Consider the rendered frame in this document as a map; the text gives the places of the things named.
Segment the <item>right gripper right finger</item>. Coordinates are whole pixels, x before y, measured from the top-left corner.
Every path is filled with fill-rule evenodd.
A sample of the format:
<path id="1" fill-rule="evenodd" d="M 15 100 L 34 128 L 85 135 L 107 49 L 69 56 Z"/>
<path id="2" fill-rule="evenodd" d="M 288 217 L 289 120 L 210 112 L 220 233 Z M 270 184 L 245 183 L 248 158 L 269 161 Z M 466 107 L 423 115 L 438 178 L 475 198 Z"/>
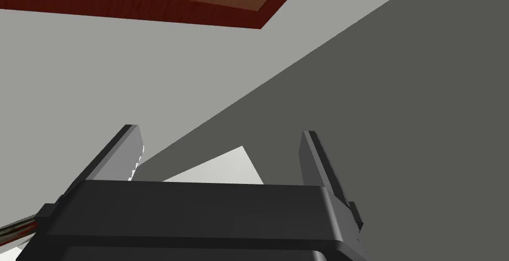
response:
<path id="1" fill-rule="evenodd" d="M 352 213 L 361 231 L 363 221 L 356 204 L 349 201 L 326 151 L 315 131 L 303 131 L 299 146 L 299 164 L 304 185 L 321 186 L 329 190 Z"/>

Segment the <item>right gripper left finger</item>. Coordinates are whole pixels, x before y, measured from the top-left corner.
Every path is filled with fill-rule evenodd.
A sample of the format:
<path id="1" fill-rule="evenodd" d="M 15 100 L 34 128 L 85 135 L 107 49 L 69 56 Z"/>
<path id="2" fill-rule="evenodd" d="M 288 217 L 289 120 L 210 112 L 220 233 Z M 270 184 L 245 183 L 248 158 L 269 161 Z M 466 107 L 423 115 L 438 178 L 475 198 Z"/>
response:
<path id="1" fill-rule="evenodd" d="M 60 202 L 84 180 L 131 181 L 144 153 L 139 125 L 126 124 L 72 181 Z"/>

